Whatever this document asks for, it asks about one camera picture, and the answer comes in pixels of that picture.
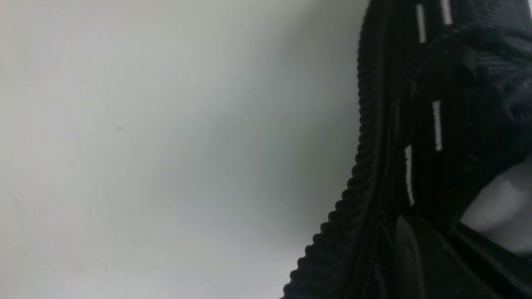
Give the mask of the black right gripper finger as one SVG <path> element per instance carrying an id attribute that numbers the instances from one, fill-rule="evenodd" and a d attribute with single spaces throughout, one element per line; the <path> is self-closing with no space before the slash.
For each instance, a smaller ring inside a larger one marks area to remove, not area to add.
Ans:
<path id="1" fill-rule="evenodd" d="M 395 295 L 398 299 L 493 299 L 451 244 L 414 216 L 397 219 Z"/>

